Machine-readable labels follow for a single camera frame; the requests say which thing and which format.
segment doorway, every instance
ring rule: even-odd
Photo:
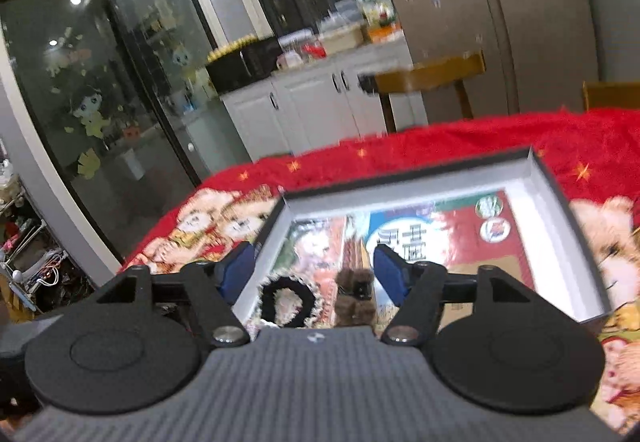
[[[40,139],[119,259],[250,161],[204,68],[216,43],[197,0],[0,0],[0,21]]]

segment kitchen counter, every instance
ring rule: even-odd
[[[371,52],[371,51],[379,51],[380,53],[384,53],[383,52],[384,50],[395,49],[398,47],[398,44],[401,44],[401,43],[404,43],[406,45],[406,41],[404,40],[403,34],[399,35],[399,37],[393,40],[385,41],[382,43],[364,43],[359,47],[351,48],[349,50],[343,50],[342,52],[331,54],[322,59],[316,59],[309,63],[304,63],[299,67],[295,67],[287,70],[276,70],[275,72],[271,73],[271,77],[279,77],[279,76],[283,76],[283,75],[287,75],[295,72],[300,72],[300,70],[308,70],[308,69],[313,69],[315,67],[321,67],[325,62],[331,61],[331,60],[343,60],[343,59],[347,60],[348,57],[351,56],[352,54],[362,54],[362,53]]]
[[[300,154],[386,132],[380,99],[358,76],[413,64],[404,38],[332,54],[220,95],[251,159]],[[427,124],[420,93],[392,97],[398,130]]]

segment cabinet handle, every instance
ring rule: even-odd
[[[331,74],[331,79],[334,80],[335,91],[341,94],[342,90],[340,89],[340,87],[338,86],[338,83],[335,80],[335,74]]]
[[[271,99],[271,105],[272,105],[276,110],[279,110],[279,109],[280,109],[280,107],[278,106],[278,101],[276,101],[276,98],[275,98],[275,97],[273,97],[273,92],[271,92],[271,93],[269,94],[269,98]]]
[[[240,51],[240,59],[242,60],[242,64],[244,65],[244,70],[246,70],[247,77],[251,79],[253,76],[251,75],[251,71],[249,70],[249,67],[246,64],[246,61],[244,60],[244,54],[242,53],[242,51]]]
[[[349,90],[351,90],[351,87],[349,86],[349,83],[347,82],[347,80],[344,78],[344,70],[340,70],[340,77],[342,78],[342,84],[344,85],[344,87],[347,89],[347,92]]]

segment black microwave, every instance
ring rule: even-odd
[[[207,72],[217,92],[226,94],[269,77],[281,54],[278,38],[268,37],[213,60]]]

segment refrigerator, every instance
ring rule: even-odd
[[[394,0],[414,63],[484,52],[465,81],[475,116],[582,109],[598,79],[588,0]],[[461,117],[451,88],[423,94],[431,123]]]

